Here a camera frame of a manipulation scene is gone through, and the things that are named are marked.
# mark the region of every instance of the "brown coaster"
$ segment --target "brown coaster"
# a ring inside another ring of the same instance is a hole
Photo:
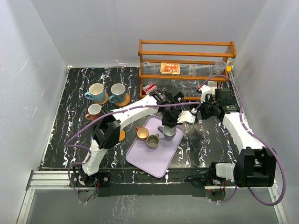
[[[99,102],[94,100],[94,103],[99,104],[99,105],[103,105],[103,104],[107,103],[108,99],[109,99],[108,93],[105,93],[105,100],[103,102],[99,103]]]
[[[126,133],[124,130],[121,130],[121,133],[120,133],[120,141],[124,140],[126,137]]]
[[[115,105],[117,105],[117,106],[125,106],[125,105],[127,105],[130,101],[131,101],[131,97],[130,97],[129,94],[126,93],[126,98],[125,98],[125,100],[122,101],[121,103],[116,102]]]

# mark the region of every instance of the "marble surface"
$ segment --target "marble surface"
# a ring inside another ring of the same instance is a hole
[[[107,93],[111,95],[111,86],[115,83],[123,83],[133,103],[139,100],[138,71],[136,67],[70,69],[41,168],[68,168],[70,163],[83,161],[86,156],[84,149],[66,148],[64,145],[71,136],[89,123],[85,115],[88,106],[93,102],[86,99],[84,93],[93,83],[102,83]],[[174,86],[180,85],[179,81],[172,81],[172,83]],[[230,87],[226,82],[223,82],[222,86]],[[104,107],[118,108],[109,102]],[[143,126],[147,118],[124,128],[125,140],[108,150],[100,165],[101,168],[134,167],[126,161],[126,152],[136,137],[135,127]],[[235,163],[238,156],[236,145],[228,130],[216,118],[200,120],[195,125],[184,124],[182,128],[185,130],[185,137],[179,144],[169,168],[202,168],[209,167],[211,162],[220,161]],[[91,134],[92,130],[87,130],[78,136],[74,143],[89,147]]]

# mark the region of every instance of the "purple tray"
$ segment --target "purple tray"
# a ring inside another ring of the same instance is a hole
[[[184,130],[181,127],[177,128],[177,134],[171,141],[164,139],[161,132],[158,131],[158,126],[162,125],[161,118],[150,116],[144,127],[149,130],[149,134],[159,134],[159,146],[156,149],[147,147],[146,141],[142,141],[136,137],[126,154],[126,160],[139,169],[153,175],[156,178],[161,178],[165,175],[169,164],[176,153],[180,144]]]

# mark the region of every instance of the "white wall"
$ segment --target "white wall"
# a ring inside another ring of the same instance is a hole
[[[265,0],[32,0],[67,65],[139,65],[139,39],[234,41]]]
[[[299,218],[298,37],[299,2],[269,0],[234,63],[249,125],[286,170],[283,205],[291,224]],[[276,180],[281,188],[278,170]]]
[[[1,0],[0,223],[15,223],[50,134],[66,65],[29,0]]]

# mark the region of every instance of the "clear plastic container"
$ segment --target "clear plastic container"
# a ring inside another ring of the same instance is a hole
[[[225,61],[217,61],[214,66],[214,73],[222,74],[224,72],[225,68],[226,68]]]

